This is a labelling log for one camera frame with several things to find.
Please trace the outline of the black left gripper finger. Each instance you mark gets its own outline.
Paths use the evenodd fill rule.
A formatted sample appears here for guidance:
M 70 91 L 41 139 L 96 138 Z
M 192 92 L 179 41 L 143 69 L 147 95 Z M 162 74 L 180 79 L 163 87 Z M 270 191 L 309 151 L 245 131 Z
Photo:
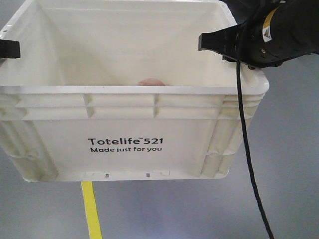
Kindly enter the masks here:
M 0 59 L 20 58 L 20 44 L 13 40 L 0 40 Z

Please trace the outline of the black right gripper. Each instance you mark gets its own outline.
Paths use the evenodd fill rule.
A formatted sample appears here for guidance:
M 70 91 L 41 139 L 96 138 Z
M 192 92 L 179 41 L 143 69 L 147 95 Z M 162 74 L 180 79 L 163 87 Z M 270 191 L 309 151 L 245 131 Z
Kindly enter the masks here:
M 222 60 L 243 60 L 256 68 L 319 52 L 319 2 L 288 0 L 266 11 L 248 29 L 242 23 L 198 38 L 198 50 L 222 55 Z

